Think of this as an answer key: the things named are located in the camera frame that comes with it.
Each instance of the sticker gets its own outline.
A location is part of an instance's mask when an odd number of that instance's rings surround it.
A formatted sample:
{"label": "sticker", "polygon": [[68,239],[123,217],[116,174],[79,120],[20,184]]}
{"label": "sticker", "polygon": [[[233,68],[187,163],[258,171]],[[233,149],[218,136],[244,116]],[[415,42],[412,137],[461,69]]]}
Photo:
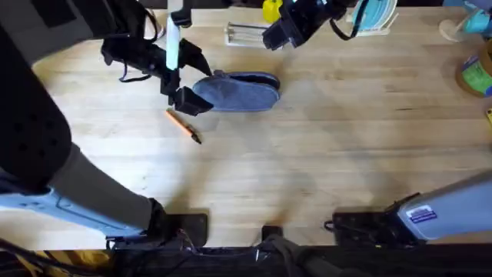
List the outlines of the sticker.
{"label": "sticker", "polygon": [[471,56],[464,63],[461,74],[472,89],[486,96],[492,95],[492,76],[485,71],[477,55]]}
{"label": "sticker", "polygon": [[420,223],[431,219],[436,219],[437,215],[429,205],[422,205],[418,208],[407,211],[408,218],[413,223]]}

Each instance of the orange pencil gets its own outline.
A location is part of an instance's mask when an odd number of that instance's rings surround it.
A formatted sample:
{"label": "orange pencil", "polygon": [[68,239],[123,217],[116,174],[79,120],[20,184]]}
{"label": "orange pencil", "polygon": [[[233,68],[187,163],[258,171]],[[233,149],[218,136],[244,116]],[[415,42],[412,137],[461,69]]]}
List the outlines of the orange pencil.
{"label": "orange pencil", "polygon": [[179,128],[181,128],[181,130],[183,130],[183,132],[189,136],[191,136],[191,138],[196,141],[198,144],[201,144],[201,140],[200,138],[198,137],[198,135],[193,131],[193,129],[191,129],[189,127],[189,125],[185,125],[183,124],[177,115],[175,115],[172,111],[171,108],[168,108],[165,112],[165,114],[169,117],[169,119],[175,123],[177,126],[179,126]]}

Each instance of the wooden table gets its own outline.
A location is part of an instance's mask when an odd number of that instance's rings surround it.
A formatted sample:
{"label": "wooden table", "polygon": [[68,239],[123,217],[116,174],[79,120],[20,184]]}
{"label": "wooden table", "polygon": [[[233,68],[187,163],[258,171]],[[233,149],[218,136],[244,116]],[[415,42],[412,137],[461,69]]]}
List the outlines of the wooden table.
{"label": "wooden table", "polygon": [[[389,205],[492,162],[484,100],[454,81],[456,66],[483,42],[453,44],[437,29],[464,11],[398,11],[387,37],[343,42],[325,25],[301,48],[276,52],[224,45],[228,21],[262,22],[260,10],[194,12],[194,26],[183,34],[212,68],[266,71],[282,81],[271,111],[187,117],[203,145],[163,116],[167,98],[156,78],[118,81],[122,66],[104,64],[100,41],[59,52],[35,71],[98,167],[170,213],[209,212],[208,246],[251,245],[267,222],[284,225],[297,243],[331,244],[321,226],[336,207]],[[203,78],[192,68],[182,75],[185,85]],[[0,212],[0,236],[30,249],[105,243],[97,231],[8,209]]]}

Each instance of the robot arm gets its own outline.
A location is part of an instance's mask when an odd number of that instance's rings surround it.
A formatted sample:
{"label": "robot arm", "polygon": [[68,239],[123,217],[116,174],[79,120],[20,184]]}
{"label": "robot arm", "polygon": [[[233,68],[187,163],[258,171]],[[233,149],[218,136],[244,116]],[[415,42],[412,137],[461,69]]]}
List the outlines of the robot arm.
{"label": "robot arm", "polygon": [[492,230],[492,172],[395,202],[382,212],[343,209],[325,222],[339,245],[411,248],[449,235]]}
{"label": "robot arm", "polygon": [[[335,21],[340,20],[351,7],[361,2],[361,7],[354,21],[350,35],[345,35]],[[280,18],[263,33],[263,43],[267,49],[276,50],[290,42],[295,48],[303,45],[311,36],[329,20],[330,26],[343,40],[354,38],[369,1],[372,0],[285,0],[279,8]],[[492,13],[490,0],[467,0],[485,11]]]}
{"label": "robot arm", "polygon": [[[165,63],[164,50],[143,39],[145,9],[134,0],[61,2],[66,6],[57,8],[70,11],[68,15],[54,15],[46,11],[51,5],[36,0],[0,4],[0,59],[5,65],[0,69],[0,203],[100,230],[116,248],[169,245],[178,229],[187,229],[194,244],[204,245],[206,215],[167,215],[154,199],[127,190],[84,157],[71,141],[65,117],[29,65],[100,37],[121,39],[123,46],[143,51],[144,58],[135,60],[132,54],[137,52],[116,52],[126,55],[130,65],[150,65],[145,57]],[[30,16],[19,16],[21,10]],[[155,51],[144,51],[150,48]]]}

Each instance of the black cable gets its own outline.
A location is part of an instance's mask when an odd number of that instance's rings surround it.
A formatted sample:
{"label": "black cable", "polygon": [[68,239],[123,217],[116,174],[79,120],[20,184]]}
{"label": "black cable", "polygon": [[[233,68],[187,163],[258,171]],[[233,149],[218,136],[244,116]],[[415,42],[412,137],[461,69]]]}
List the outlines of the black cable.
{"label": "black cable", "polygon": [[359,28],[361,27],[362,18],[364,17],[364,12],[366,11],[366,7],[369,0],[362,0],[361,7],[359,7],[359,12],[357,13],[357,17],[355,18],[354,27],[352,28],[352,33],[350,36],[345,35],[337,26],[334,19],[330,19],[330,26],[333,29],[333,32],[338,35],[341,39],[347,41],[355,38],[357,33],[359,32]]}
{"label": "black cable", "polygon": [[154,26],[154,38],[150,39],[150,43],[154,43],[157,41],[157,35],[158,35],[158,30],[157,30],[157,20],[155,17],[147,10],[145,9],[145,14],[148,16],[148,18],[151,20],[152,25]]}
{"label": "black cable", "polygon": [[244,250],[244,252],[241,253],[235,253],[235,254],[205,254],[203,252],[198,251],[196,248],[190,248],[189,251],[191,254],[196,255],[196,256],[201,256],[201,257],[209,257],[209,258],[234,258],[234,257],[241,257],[244,255],[251,255],[254,254],[256,251],[260,251],[259,245],[255,247],[251,247],[248,250]]}
{"label": "black cable", "polygon": [[[52,259],[52,260],[57,261],[56,257],[55,257],[55,256],[54,256],[54,255],[53,255],[50,251],[43,251],[43,252],[44,252],[44,253],[48,256],[48,258],[50,258],[50,259]],[[44,273],[45,275],[47,275],[47,274],[46,274],[46,273],[47,273],[47,269],[46,269],[46,267],[42,267],[42,270],[43,270],[43,273]],[[71,272],[68,272],[68,271],[66,271],[66,270],[64,270],[64,269],[61,269],[61,270],[63,270],[63,272],[64,272],[66,275],[68,275],[69,277],[72,277],[72,276],[73,276],[73,274],[72,274]]]}
{"label": "black cable", "polygon": [[85,268],[76,265],[69,265],[63,262],[59,262],[57,260],[51,260],[45,258],[43,256],[37,255],[34,252],[26,250],[22,247],[16,246],[13,243],[7,242],[4,239],[0,239],[0,249],[4,249],[7,252],[10,252],[15,255],[19,255],[22,258],[26,259],[28,262],[41,263],[45,265],[50,265],[57,267],[59,269],[64,269],[72,274],[83,275],[83,276],[101,276],[104,275],[102,272],[96,272],[94,269]]}
{"label": "black cable", "polygon": [[333,220],[328,220],[324,223],[324,228],[329,231],[330,233],[335,232],[335,227]]}
{"label": "black cable", "polygon": [[128,65],[126,64],[126,61],[123,62],[123,76],[120,77],[120,82],[124,82],[124,83],[128,83],[128,82],[140,82],[140,81],[145,81],[147,80],[148,78],[152,77],[152,75],[148,74],[148,75],[145,75],[145,76],[142,76],[142,77],[137,77],[137,78],[130,78],[130,79],[126,79],[126,75],[128,74]]}

